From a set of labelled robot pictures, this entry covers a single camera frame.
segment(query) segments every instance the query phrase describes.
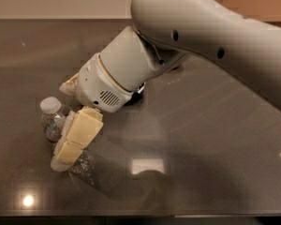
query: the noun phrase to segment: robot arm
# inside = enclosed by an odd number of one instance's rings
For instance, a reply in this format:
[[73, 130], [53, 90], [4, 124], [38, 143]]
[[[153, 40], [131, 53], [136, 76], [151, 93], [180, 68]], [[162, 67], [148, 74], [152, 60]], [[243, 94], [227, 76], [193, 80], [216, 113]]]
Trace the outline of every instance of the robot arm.
[[281, 108], [281, 28], [234, 13], [214, 0], [132, 0], [126, 28], [82, 68], [76, 97], [114, 113], [144, 81], [188, 54], [221, 66]]

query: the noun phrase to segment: gray table surface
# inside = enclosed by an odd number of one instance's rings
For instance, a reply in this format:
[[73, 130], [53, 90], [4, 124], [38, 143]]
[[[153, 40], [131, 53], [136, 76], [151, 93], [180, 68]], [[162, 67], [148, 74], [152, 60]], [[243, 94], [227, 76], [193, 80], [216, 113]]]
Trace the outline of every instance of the gray table surface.
[[[99, 187], [51, 170], [39, 102], [77, 107], [59, 85], [128, 24], [0, 21], [0, 216], [281, 214], [281, 112], [195, 57], [104, 114], [89, 148]], [[146, 158], [164, 172], [133, 174]]]

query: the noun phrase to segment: plastic water bottle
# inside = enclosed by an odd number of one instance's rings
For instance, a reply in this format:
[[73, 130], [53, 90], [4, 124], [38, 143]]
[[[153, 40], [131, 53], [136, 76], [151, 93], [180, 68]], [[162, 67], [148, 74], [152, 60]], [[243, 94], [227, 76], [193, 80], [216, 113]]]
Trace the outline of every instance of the plastic water bottle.
[[43, 111], [40, 124], [43, 127], [46, 138], [51, 143], [57, 143], [61, 138], [66, 117], [71, 109], [62, 104], [56, 97], [47, 97], [40, 102]]

